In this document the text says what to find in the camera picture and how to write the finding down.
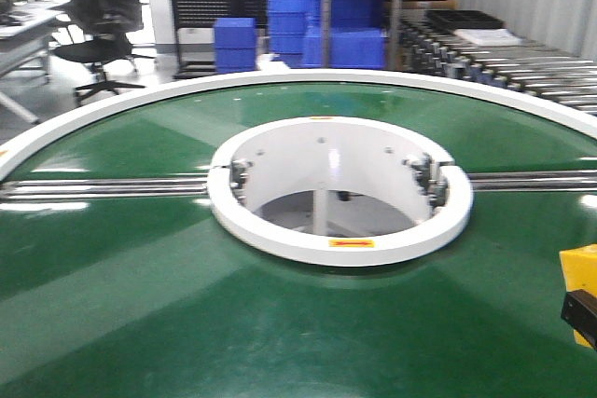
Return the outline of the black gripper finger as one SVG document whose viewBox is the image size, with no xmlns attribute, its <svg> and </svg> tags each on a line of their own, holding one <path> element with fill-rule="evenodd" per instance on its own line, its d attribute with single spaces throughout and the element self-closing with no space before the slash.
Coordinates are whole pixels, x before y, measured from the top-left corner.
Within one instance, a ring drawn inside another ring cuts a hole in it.
<svg viewBox="0 0 597 398">
<path fill-rule="evenodd" d="M 596 297 L 578 289 L 565 294 L 561 318 L 574 330 L 579 345 L 596 349 Z"/>
</svg>

